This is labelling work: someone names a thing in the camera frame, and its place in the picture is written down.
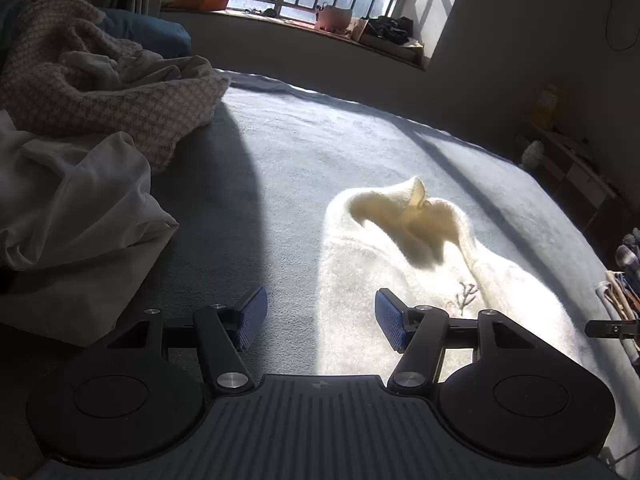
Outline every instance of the cable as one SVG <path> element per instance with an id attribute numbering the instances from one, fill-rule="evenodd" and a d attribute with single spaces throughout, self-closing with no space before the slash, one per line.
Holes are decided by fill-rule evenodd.
<path id="1" fill-rule="evenodd" d="M 611 463 L 611 466 L 615 466 L 618 462 L 622 462 L 625 458 L 633 455 L 633 453 L 637 452 L 640 449 L 640 446 L 636 446 L 635 448 L 633 448 L 631 451 L 629 451 L 628 453 L 625 453 L 623 456 L 621 456 L 619 459 L 614 460 Z"/>
<path id="2" fill-rule="evenodd" d="M 629 50 L 630 48 L 633 48 L 634 46 L 636 46 L 636 43 L 638 42 L 638 38 L 640 38 L 640 27 L 638 27 L 638 31 L 636 32 L 636 38 L 632 44 L 625 46 L 623 48 L 615 48 L 609 41 L 609 18 L 611 17 L 612 8 L 613 8 L 613 0 L 609 0 L 609 12 L 607 12 L 607 23 L 604 26 L 604 37 L 607 40 L 607 44 L 609 45 L 609 48 L 613 52 L 622 52 L 624 50 Z"/>

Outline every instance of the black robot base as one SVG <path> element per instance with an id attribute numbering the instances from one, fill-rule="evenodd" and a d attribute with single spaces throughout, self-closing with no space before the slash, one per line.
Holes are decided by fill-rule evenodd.
<path id="1" fill-rule="evenodd" d="M 498 311 L 451 319 L 379 290 L 376 319 L 402 353 L 385 386 L 374 375 L 255 384 L 238 351 L 266 309 L 263 288 L 187 319 L 149 309 L 45 378 L 27 404 L 47 456 L 30 478 L 617 478 L 597 459 L 610 391 Z M 168 348 L 197 348 L 204 384 Z M 447 348 L 473 348 L 474 362 L 439 383 Z"/>

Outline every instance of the blue pillow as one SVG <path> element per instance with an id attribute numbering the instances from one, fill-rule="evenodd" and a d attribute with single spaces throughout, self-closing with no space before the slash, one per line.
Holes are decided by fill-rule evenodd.
<path id="1" fill-rule="evenodd" d="M 22 0 L 0 0 L 0 70 L 9 54 L 18 14 L 26 6 Z"/>
<path id="2" fill-rule="evenodd" d="M 179 23 L 123 9 L 101 9 L 107 15 L 100 28 L 114 38 L 126 38 L 165 59 L 191 55 L 191 36 Z"/>

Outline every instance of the yellow object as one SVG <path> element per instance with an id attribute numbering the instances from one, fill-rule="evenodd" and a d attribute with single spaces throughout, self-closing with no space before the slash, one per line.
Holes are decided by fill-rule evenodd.
<path id="1" fill-rule="evenodd" d="M 543 130 L 551 130 L 554 125 L 554 113 L 558 107 L 560 92 L 553 85 L 546 85 L 531 109 L 529 119 Z"/>

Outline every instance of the white cloth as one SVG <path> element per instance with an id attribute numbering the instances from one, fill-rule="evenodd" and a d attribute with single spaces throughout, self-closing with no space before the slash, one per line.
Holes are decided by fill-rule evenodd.
<path id="1" fill-rule="evenodd" d="M 320 374 L 379 374 L 398 363 L 378 327 L 375 292 L 389 288 L 408 306 L 428 304 L 475 319 L 494 308 L 580 363 L 577 333 L 558 298 L 474 237 L 455 204 L 427 198 L 412 178 L 397 186 L 350 189 L 328 206 L 319 272 Z M 447 351 L 441 380 L 471 362 Z"/>
<path id="2" fill-rule="evenodd" d="M 177 229 L 126 133 L 49 139 L 0 110 L 0 322 L 77 345 L 114 327 Z"/>
<path id="3" fill-rule="evenodd" d="M 94 76 L 95 90 L 110 91 L 161 81 L 200 78 L 214 71 L 209 61 L 200 56 L 164 59 L 150 50 L 140 50 L 133 56 L 121 56 L 118 60 L 92 52 L 72 50 L 60 54 L 58 62 Z"/>

